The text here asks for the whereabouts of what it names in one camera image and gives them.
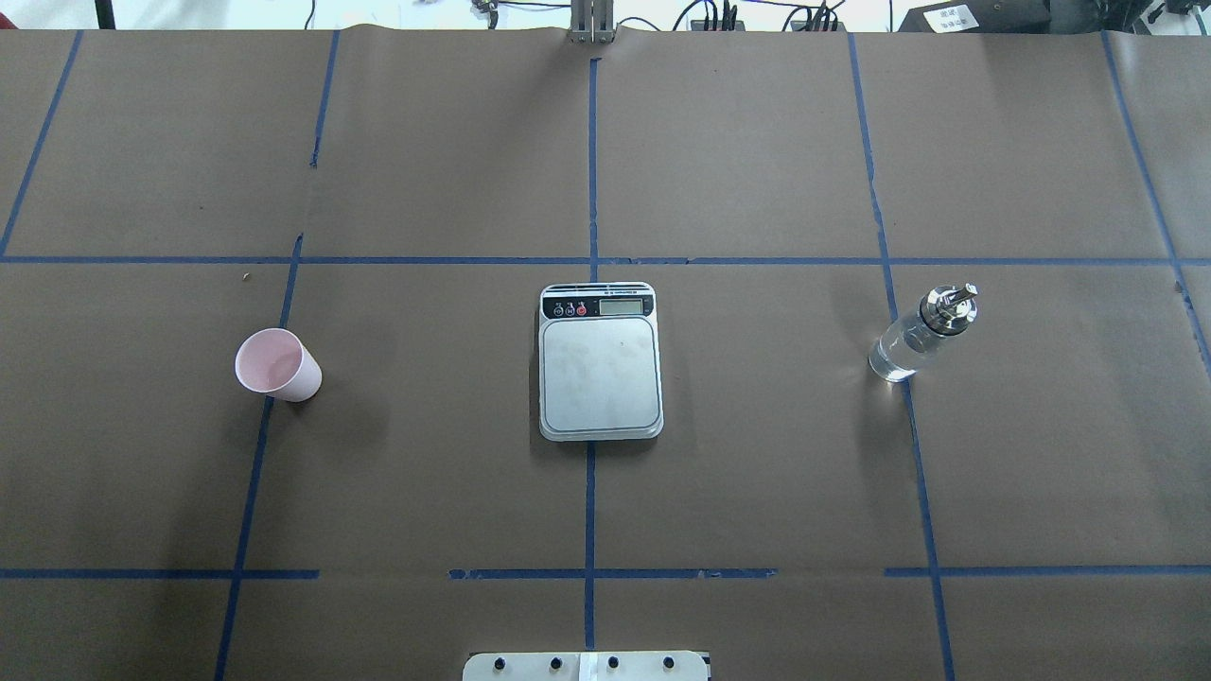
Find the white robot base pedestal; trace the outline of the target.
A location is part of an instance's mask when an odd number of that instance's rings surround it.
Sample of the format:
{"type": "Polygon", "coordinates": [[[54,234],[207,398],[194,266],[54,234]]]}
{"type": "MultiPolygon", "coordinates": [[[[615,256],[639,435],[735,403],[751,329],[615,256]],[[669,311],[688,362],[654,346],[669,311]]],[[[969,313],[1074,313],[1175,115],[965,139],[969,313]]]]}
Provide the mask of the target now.
{"type": "Polygon", "coordinates": [[[691,649],[498,652],[469,656],[463,680],[711,680],[691,649]]]}

